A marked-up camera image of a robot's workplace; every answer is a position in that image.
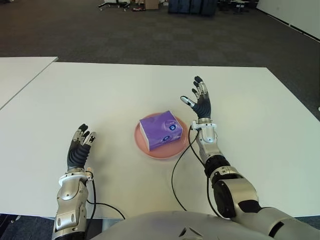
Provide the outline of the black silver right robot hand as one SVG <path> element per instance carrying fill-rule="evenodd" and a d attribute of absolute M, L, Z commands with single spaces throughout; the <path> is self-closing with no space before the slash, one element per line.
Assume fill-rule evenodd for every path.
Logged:
<path fill-rule="evenodd" d="M 195 76 L 194 88 L 191 89 L 196 97 L 196 101 L 182 95 L 180 100 L 188 105 L 197 115 L 198 119 L 211 119 L 211 101 L 207 86 L 200 76 Z"/>

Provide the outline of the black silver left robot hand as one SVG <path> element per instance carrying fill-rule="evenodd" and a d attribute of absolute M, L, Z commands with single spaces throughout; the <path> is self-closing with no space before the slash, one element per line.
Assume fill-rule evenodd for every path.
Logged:
<path fill-rule="evenodd" d="M 72 137 L 66 158 L 68 171 L 76 168 L 84 169 L 85 167 L 90 150 L 97 137 L 96 133 L 90 132 L 88 128 L 83 123 Z"/>

